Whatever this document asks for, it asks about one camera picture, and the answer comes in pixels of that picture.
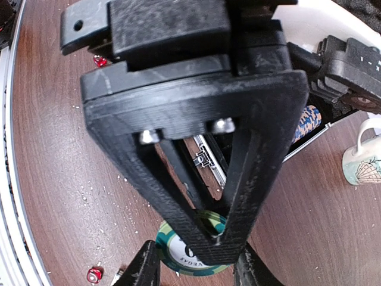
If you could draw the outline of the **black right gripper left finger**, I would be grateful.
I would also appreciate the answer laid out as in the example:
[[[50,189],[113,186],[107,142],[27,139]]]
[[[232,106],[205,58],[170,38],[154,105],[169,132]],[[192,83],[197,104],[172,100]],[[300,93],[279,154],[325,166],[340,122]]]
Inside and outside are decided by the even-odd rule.
[[[114,285],[159,286],[160,262],[155,242],[147,240]]]

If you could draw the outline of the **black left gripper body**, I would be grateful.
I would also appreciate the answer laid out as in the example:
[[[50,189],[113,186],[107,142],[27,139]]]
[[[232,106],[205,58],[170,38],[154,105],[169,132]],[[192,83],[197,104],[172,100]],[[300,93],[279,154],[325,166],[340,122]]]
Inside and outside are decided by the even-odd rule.
[[[134,188],[207,265],[237,261],[307,103],[281,1],[78,1],[60,18],[60,49],[88,48],[110,65],[84,74],[86,129]],[[271,179],[209,195],[185,138],[212,133],[279,142]],[[198,217],[226,218],[212,234]]]

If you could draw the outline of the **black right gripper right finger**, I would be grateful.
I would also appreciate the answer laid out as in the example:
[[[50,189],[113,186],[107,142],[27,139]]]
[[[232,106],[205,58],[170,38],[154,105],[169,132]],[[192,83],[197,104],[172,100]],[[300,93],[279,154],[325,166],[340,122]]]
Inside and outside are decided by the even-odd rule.
[[[235,286],[283,286],[249,243],[234,264],[233,279]]]

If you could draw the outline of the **green poker chip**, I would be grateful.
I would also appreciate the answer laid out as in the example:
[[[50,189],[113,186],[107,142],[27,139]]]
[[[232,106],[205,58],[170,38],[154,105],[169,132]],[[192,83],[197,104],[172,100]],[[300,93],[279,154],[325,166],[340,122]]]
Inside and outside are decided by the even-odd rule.
[[[212,234],[220,234],[224,231],[225,217],[210,210],[198,210],[196,213]],[[210,266],[201,262],[166,221],[162,221],[158,229],[155,246],[160,260],[179,274],[211,276],[229,267],[229,265]]]

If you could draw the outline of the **red die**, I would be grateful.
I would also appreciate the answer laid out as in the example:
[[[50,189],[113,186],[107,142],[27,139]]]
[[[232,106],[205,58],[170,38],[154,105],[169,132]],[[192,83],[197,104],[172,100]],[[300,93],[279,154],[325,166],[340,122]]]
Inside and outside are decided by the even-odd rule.
[[[94,55],[93,61],[97,67],[103,67],[108,64],[108,60],[100,55]]]
[[[102,279],[103,273],[103,268],[99,266],[91,267],[86,274],[86,280],[92,284],[98,284]]]

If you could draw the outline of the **aluminium poker chip case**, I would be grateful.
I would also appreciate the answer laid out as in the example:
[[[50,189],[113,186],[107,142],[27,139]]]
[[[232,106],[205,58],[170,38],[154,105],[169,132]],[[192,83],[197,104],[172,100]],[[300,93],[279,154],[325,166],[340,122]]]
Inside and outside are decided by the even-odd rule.
[[[339,1],[339,6],[348,18],[341,20],[341,34],[330,35],[343,41],[358,40],[360,27],[364,24],[380,30],[379,1]],[[291,42],[309,51],[306,44]],[[380,51],[380,40],[369,40],[364,44]],[[356,109],[342,101],[326,101],[326,104],[331,106],[333,117]],[[200,151],[194,159],[195,165],[210,167],[222,186],[239,186],[243,181],[253,184],[261,179],[271,179],[276,171],[274,164],[279,161],[279,142],[266,143],[256,136],[237,136],[233,139],[224,137],[219,144],[215,137],[206,135],[196,136],[196,141]]]

